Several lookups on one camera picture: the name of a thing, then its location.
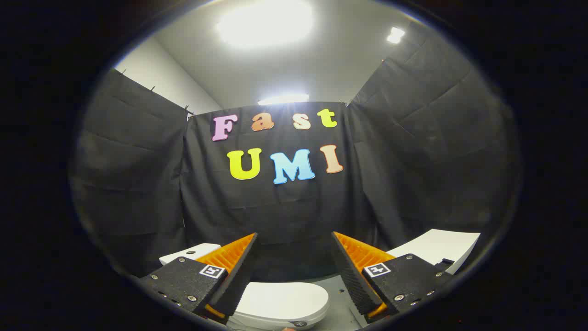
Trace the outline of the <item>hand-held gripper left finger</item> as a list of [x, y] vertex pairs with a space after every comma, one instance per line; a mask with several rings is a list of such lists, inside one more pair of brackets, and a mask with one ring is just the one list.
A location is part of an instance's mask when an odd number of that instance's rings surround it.
[[225, 325], [250, 282], [259, 252], [252, 233], [201, 257], [182, 253], [138, 279], [138, 287], [167, 306]]

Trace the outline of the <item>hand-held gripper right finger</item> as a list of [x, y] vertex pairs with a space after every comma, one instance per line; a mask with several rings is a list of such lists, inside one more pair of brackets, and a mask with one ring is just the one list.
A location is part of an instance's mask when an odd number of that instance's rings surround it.
[[330, 237], [334, 264], [366, 323], [428, 302], [453, 278], [441, 264], [431, 264], [414, 253], [395, 257], [336, 231]]

